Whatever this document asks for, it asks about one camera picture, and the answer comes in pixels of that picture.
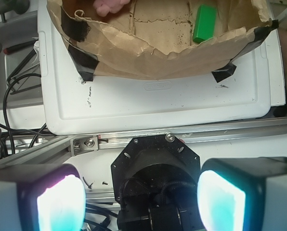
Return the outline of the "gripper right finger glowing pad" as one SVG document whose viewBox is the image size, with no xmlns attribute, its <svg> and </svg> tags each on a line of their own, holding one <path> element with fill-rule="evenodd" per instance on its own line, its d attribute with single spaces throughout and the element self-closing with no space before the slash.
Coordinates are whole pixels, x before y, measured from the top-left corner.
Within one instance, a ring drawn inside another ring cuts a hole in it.
<svg viewBox="0 0 287 231">
<path fill-rule="evenodd" d="M 208 159 L 197 202 L 208 231 L 287 231 L 287 157 Z"/>
</svg>

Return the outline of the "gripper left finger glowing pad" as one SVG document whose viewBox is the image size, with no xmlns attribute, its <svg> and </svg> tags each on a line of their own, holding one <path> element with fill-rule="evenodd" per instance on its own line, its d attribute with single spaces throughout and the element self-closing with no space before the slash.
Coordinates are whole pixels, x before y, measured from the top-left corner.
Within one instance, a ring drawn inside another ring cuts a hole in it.
<svg viewBox="0 0 287 231">
<path fill-rule="evenodd" d="M 85 204 L 71 164 L 0 166 L 0 231 L 79 231 Z"/>
</svg>

